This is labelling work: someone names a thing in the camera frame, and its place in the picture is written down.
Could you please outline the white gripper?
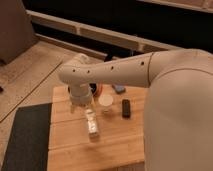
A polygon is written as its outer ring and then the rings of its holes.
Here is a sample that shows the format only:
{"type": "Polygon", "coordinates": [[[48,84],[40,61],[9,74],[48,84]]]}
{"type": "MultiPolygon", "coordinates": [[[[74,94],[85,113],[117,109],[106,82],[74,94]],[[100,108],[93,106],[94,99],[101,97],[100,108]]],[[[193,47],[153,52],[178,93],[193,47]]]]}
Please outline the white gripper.
{"type": "Polygon", "coordinates": [[[69,95],[70,95],[70,112],[74,113],[76,105],[83,106],[88,105],[88,108],[95,108],[95,102],[92,101],[92,92],[88,84],[81,85],[69,85],[69,95]]]}

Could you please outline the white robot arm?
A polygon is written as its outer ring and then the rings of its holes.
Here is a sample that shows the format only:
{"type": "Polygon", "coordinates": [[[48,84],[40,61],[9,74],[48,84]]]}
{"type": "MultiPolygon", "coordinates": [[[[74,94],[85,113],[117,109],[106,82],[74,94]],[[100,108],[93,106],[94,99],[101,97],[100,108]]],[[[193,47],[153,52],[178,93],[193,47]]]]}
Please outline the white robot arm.
{"type": "Polygon", "coordinates": [[[146,171],[213,171],[213,54],[200,49],[151,52],[91,64],[78,54],[60,80],[76,104],[90,101],[91,83],[146,87],[146,171]]]}

